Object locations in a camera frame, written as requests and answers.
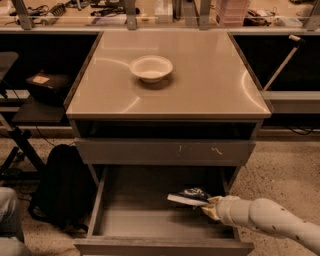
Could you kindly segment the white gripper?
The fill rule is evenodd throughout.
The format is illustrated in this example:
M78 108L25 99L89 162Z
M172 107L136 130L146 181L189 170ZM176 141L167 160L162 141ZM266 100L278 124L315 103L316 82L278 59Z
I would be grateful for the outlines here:
M215 206L203 206L202 211L211 219L221 221L223 224L234 227L251 228L249 220L250 200L244 200L237 196L215 196L208 198L209 204Z

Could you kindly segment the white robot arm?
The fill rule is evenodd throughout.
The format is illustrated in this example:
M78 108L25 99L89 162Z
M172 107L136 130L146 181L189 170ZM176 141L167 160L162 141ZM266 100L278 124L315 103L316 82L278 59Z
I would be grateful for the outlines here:
M213 220L227 226L289 238L320 256L320 226L297 217L270 199L251 201L237 196L216 196L208 201L201 209Z

